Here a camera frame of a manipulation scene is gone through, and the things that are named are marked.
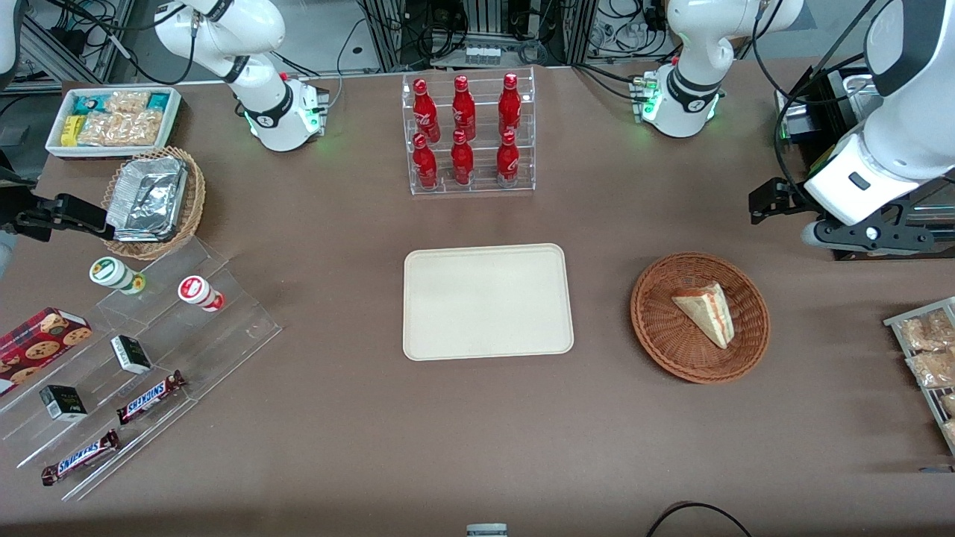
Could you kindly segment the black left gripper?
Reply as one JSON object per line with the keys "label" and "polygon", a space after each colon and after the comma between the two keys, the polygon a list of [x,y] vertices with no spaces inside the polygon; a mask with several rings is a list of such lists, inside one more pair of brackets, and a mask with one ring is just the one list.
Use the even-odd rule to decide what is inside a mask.
{"label": "black left gripper", "polygon": [[[811,211],[802,203],[792,203],[790,186],[784,179],[770,179],[749,194],[751,224],[774,216],[790,216]],[[924,254],[935,247],[935,237],[926,227],[907,223],[907,211],[884,210],[856,224],[843,224],[825,218],[802,229],[802,242],[809,247],[863,254]]]}

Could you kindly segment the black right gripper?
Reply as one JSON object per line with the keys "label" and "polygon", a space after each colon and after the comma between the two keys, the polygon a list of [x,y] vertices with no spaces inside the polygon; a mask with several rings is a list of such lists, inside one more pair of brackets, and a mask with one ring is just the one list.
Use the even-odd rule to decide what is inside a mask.
{"label": "black right gripper", "polygon": [[88,233],[101,240],[113,240],[115,228],[107,223],[108,213],[98,205],[69,194],[44,198],[34,193],[37,183],[1,168],[1,224],[10,234],[21,234],[48,242],[51,229]]}

